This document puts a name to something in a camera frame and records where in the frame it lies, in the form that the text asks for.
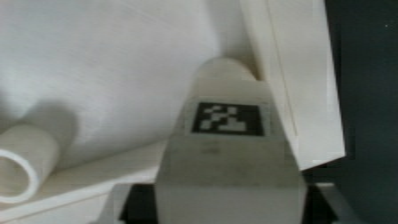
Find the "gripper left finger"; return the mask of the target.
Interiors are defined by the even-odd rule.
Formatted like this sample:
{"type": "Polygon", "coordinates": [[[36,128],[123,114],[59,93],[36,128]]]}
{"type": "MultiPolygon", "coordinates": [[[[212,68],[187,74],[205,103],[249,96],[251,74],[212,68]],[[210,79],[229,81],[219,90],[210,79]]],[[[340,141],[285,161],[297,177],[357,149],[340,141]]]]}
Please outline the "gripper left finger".
{"type": "Polygon", "coordinates": [[[114,186],[94,224],[158,224],[151,183],[114,186]]]}

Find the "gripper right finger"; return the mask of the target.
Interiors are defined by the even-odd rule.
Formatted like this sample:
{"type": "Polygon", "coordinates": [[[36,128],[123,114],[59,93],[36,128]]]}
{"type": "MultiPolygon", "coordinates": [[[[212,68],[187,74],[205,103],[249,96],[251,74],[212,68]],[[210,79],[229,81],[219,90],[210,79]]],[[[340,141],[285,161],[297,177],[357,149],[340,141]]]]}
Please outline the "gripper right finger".
{"type": "Polygon", "coordinates": [[[331,182],[309,185],[302,224],[363,224],[347,198],[331,182]]]}

